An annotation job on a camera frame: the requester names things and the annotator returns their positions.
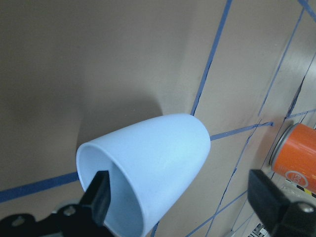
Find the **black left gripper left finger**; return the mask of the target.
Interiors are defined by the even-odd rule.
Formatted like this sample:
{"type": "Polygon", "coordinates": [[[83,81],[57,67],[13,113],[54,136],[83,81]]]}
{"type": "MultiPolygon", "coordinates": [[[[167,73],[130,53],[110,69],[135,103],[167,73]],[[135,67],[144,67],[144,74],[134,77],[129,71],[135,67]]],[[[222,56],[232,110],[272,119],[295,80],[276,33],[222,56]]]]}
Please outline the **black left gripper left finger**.
{"type": "Polygon", "coordinates": [[[110,206],[109,172],[97,171],[79,205],[90,213],[97,226],[102,226],[110,206]]]}

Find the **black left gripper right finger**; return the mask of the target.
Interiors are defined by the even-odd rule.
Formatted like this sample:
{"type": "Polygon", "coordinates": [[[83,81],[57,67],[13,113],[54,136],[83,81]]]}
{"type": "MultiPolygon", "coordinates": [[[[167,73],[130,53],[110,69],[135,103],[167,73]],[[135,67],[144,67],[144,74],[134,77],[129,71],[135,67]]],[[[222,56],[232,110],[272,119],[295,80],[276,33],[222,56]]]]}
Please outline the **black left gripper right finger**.
{"type": "Polygon", "coordinates": [[[248,202],[268,232],[281,223],[291,202],[260,169],[248,174],[248,202]]]}

